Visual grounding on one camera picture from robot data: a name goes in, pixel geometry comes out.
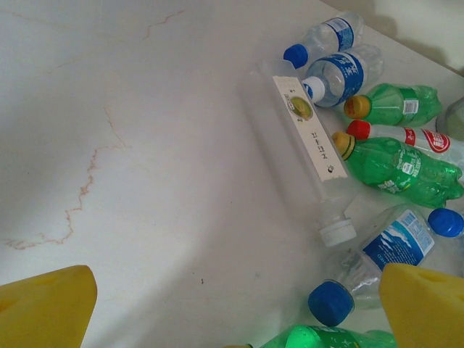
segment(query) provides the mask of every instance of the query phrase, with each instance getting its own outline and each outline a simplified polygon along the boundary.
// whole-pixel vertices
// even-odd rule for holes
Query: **white bottle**
[[[307,224],[317,218],[327,247],[356,237],[344,212],[357,194],[358,182],[335,150],[293,65],[282,59],[261,61],[240,87],[245,111],[289,212]]]
[[[335,18],[310,28],[302,40],[289,47],[283,58],[296,69],[305,71],[312,62],[361,43],[364,19],[353,12],[339,13]]]
[[[464,97],[451,104],[445,114],[436,118],[436,130],[464,141]]]
[[[302,82],[314,104],[333,107],[377,81],[383,71],[381,50],[360,45],[316,60]]]
[[[347,133],[358,140],[385,137],[402,141],[430,157],[457,165],[464,173],[464,141],[451,139],[444,134],[420,128],[371,125],[362,120],[352,121]],[[464,182],[464,175],[459,180]]]
[[[462,236],[463,217],[452,210],[432,212],[432,231],[415,206],[401,204],[384,210],[370,227],[372,233],[355,250],[336,253],[327,262],[329,279],[309,296],[313,315],[324,325],[336,326],[356,307],[380,307],[378,285],[391,262],[448,271],[447,250],[441,237]]]

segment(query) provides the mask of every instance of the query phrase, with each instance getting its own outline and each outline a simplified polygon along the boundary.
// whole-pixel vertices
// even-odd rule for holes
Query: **green soda bottle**
[[[397,343],[391,333],[380,330],[362,334],[343,328],[293,325],[261,348],[397,348]]]
[[[425,125],[442,111],[436,89],[381,83],[366,95],[352,96],[344,105],[345,115],[373,125]]]
[[[464,195],[458,182],[463,174],[460,168],[430,158],[401,141],[392,138],[357,141],[342,132],[333,134],[332,139],[353,176],[366,185],[432,209],[444,207],[448,199]]]

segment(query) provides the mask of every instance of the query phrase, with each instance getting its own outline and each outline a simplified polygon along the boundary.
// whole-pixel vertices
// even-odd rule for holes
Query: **white marble surface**
[[[305,297],[325,250],[286,215],[236,83],[335,13],[316,0],[1,0],[0,282],[89,265],[84,347],[259,345],[315,323]],[[382,81],[462,96],[464,78],[373,30],[365,41],[384,52]],[[366,189],[348,212],[359,227],[392,202]],[[380,310],[343,326],[388,328]]]

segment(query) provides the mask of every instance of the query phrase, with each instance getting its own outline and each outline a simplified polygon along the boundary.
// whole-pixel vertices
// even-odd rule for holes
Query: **yellow plastic piece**
[[[355,137],[343,132],[335,132],[332,135],[332,140],[335,143],[336,148],[339,150],[341,158],[346,160],[355,148]]]
[[[370,100],[366,96],[352,96],[343,106],[346,116],[353,120],[362,120],[370,112]]]
[[[399,348],[464,347],[464,279],[388,264],[379,293]]]
[[[0,347],[80,347],[95,302],[87,266],[0,286]]]

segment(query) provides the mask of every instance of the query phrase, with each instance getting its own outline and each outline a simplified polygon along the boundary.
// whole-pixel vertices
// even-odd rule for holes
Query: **wall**
[[[323,0],[362,15],[366,24],[464,75],[463,0]]]

